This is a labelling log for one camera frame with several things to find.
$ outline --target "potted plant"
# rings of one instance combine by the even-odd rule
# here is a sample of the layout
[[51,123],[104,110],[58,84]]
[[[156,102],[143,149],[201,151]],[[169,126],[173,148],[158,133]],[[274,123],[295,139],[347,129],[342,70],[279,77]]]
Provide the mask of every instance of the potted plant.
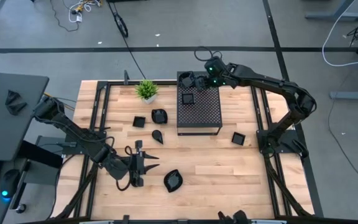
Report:
[[142,80],[140,85],[136,85],[136,94],[143,102],[151,104],[157,97],[158,87],[152,80]]

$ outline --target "green plant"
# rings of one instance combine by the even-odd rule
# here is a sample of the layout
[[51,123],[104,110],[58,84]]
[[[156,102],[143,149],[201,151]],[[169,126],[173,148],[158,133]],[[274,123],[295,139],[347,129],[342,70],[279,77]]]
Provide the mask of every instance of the green plant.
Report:
[[152,80],[142,80],[140,85],[136,85],[136,94],[142,99],[149,99],[153,95],[157,94],[158,87]]

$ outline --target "perforated metal surface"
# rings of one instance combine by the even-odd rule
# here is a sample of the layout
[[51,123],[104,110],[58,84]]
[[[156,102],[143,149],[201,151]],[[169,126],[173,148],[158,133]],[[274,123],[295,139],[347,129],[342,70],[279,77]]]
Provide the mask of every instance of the perforated metal surface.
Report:
[[[206,72],[194,72],[197,76]],[[222,127],[221,100],[218,88],[198,91],[196,87],[177,88],[178,128],[220,128]],[[194,94],[194,104],[184,105],[182,93]]]

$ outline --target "black desk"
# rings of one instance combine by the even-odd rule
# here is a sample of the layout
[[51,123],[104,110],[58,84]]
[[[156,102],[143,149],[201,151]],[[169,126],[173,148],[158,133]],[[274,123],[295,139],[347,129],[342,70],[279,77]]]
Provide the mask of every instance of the black desk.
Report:
[[[32,110],[40,101],[49,78],[0,73],[0,161],[11,161],[32,120]],[[27,106],[17,115],[5,107],[8,90],[18,92]]]
[[[0,161],[7,161],[2,162],[0,181],[3,174],[14,167],[12,160],[21,148],[32,120],[32,110],[41,99],[48,81],[47,77],[0,73]],[[5,107],[7,90],[18,92],[27,103],[17,116],[9,114]],[[19,164],[16,164],[16,169],[20,169]],[[9,203],[3,200],[0,194],[0,223]]]

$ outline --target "desk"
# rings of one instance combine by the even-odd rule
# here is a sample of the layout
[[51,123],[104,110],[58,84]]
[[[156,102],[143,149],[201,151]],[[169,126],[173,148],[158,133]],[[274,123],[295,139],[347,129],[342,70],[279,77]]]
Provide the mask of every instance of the desk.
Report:
[[[14,75],[0,73],[0,183],[6,171],[14,168],[14,160],[21,147],[23,138],[32,120],[32,109],[41,99],[49,79],[33,75]],[[17,115],[9,114],[5,107],[8,90],[17,91],[27,106]],[[0,223],[2,222],[9,202],[1,198]]]
[[[82,128],[90,126],[97,81],[82,81],[74,113],[74,122]],[[238,210],[249,218],[273,218],[272,205],[262,156],[257,149],[257,121],[250,88],[228,86],[219,88],[223,127],[217,136],[178,136],[176,129],[176,86],[160,85],[157,99],[146,105],[135,95],[134,86],[112,86],[109,92],[106,127],[108,136],[114,136],[114,148],[124,155],[124,147],[134,148],[136,140],[143,140],[143,150],[159,160],[146,160],[146,165],[160,166],[143,175],[144,187],[129,187],[125,192],[116,188],[115,180],[106,170],[98,171],[91,218],[93,220],[177,220],[218,219],[218,212],[232,215]],[[96,124],[99,124],[102,92]],[[278,121],[286,112],[282,96],[267,93],[272,119]],[[168,124],[154,124],[152,109],[163,108],[168,113]],[[144,128],[132,127],[134,116],[145,116]],[[152,139],[152,131],[159,129],[164,145]],[[231,142],[233,132],[246,135],[244,146]],[[313,213],[306,177],[300,158],[295,154],[281,154],[285,181],[290,192],[303,208]],[[63,168],[57,188],[57,202],[53,215],[59,214],[78,188],[82,157],[73,158]],[[173,169],[183,176],[183,185],[168,193],[163,177]],[[120,181],[124,186],[127,177]],[[280,211],[283,202],[278,188]],[[81,214],[85,214],[83,203]]]

